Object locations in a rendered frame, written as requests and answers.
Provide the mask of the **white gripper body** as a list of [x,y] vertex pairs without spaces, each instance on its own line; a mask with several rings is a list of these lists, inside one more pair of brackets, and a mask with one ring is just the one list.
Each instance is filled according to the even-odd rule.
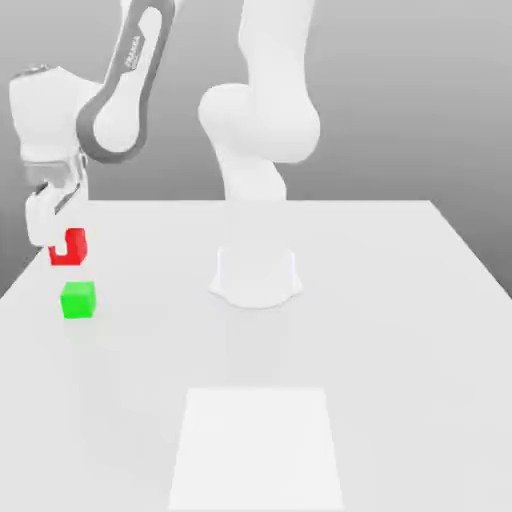
[[33,192],[25,203],[25,218],[30,243],[36,247],[52,246],[58,228],[80,228],[86,205],[82,183],[56,188],[47,182]]

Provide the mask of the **small red cube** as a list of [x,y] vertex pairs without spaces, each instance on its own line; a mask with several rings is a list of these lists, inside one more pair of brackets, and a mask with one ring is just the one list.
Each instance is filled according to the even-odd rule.
[[65,233],[66,252],[58,254],[55,246],[48,248],[52,266],[80,266],[88,253],[84,228],[68,228]]

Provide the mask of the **small green cube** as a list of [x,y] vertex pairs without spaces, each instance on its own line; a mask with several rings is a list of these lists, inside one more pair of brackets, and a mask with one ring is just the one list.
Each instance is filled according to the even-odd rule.
[[67,282],[60,294],[66,319],[91,318],[96,309],[96,288],[93,281]]

